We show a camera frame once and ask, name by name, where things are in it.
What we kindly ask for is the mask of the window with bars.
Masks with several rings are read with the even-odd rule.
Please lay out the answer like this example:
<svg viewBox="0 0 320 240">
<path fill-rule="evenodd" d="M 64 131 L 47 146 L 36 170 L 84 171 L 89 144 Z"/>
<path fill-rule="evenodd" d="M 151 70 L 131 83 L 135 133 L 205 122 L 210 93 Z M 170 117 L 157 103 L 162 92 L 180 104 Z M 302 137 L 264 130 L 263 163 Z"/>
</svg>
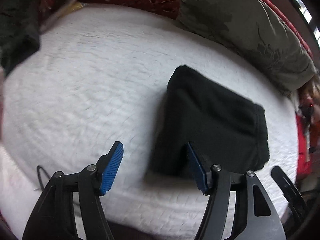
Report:
<svg viewBox="0 0 320 240">
<path fill-rule="evenodd" d="M 316 39 L 316 42 L 319 45 L 319 27 L 315 22 L 315 18 L 312 16 L 312 14 L 310 13 L 307 6 L 304 4 L 302 0 L 294 0 L 294 1 L 298 4 L 298 9 L 300 10 L 306 22 L 308 23 L 309 27 L 313 31 L 313 35 Z"/>
</svg>

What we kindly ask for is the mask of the black pants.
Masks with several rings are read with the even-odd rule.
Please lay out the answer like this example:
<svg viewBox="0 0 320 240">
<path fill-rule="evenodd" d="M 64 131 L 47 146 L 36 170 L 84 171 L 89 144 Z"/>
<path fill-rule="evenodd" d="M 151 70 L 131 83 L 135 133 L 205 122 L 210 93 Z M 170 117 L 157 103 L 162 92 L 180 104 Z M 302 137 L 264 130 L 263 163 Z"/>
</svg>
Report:
<svg viewBox="0 0 320 240">
<path fill-rule="evenodd" d="M 187 143 L 235 173 L 258 171 L 269 161 L 264 108 L 188 66 L 175 69 L 159 114 L 155 173 L 189 178 Z"/>
</svg>

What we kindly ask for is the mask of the doll with brown hair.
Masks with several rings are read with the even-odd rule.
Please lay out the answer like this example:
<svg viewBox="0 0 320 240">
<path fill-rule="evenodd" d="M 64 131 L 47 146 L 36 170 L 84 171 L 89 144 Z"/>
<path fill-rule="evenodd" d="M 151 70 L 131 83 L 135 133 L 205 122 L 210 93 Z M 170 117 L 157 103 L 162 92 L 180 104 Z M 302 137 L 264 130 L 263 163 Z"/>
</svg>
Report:
<svg viewBox="0 0 320 240">
<path fill-rule="evenodd" d="M 311 125 L 319 123 L 319 76 L 315 75 L 298 92 L 303 127 L 307 130 Z"/>
</svg>

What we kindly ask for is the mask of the white quilted mattress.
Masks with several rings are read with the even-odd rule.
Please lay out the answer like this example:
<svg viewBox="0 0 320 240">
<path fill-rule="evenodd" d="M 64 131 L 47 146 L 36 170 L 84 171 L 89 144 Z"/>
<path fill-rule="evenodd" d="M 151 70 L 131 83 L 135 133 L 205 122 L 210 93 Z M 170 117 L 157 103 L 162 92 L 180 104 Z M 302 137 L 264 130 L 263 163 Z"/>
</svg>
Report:
<svg viewBox="0 0 320 240">
<path fill-rule="evenodd" d="M 4 82 L 1 212 L 21 238 L 41 189 L 56 171 L 79 172 L 115 141 L 124 157 L 102 197 L 108 220 L 157 239 L 193 239 L 207 197 L 193 181 L 147 174 L 159 108 L 174 70 L 188 65 L 265 109 L 270 160 L 257 175 L 282 216 L 287 201 L 271 178 L 295 180 L 295 107 L 268 79 L 218 43 L 146 11 L 115 5 L 71 13 L 41 37 L 41 49 Z"/>
</svg>

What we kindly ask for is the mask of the grey floral pillow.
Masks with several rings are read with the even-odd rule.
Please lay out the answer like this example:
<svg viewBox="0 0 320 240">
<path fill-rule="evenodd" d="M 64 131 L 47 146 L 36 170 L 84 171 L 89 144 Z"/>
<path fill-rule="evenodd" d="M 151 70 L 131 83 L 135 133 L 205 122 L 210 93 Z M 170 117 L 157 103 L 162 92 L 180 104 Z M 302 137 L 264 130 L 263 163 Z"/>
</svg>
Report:
<svg viewBox="0 0 320 240">
<path fill-rule="evenodd" d="M 262 0 L 181 0 L 177 19 L 239 54 L 284 94 L 317 74 L 298 36 Z"/>
</svg>

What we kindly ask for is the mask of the dark green garment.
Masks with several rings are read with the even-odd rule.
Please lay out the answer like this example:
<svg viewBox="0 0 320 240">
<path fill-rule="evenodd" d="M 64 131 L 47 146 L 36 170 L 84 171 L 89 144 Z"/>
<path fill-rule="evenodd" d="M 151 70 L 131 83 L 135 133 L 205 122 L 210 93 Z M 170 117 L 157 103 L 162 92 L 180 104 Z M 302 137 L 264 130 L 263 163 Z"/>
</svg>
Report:
<svg viewBox="0 0 320 240">
<path fill-rule="evenodd" d="M 40 48 L 40 0 L 1 0 L 1 66 L 5 76 Z"/>
</svg>

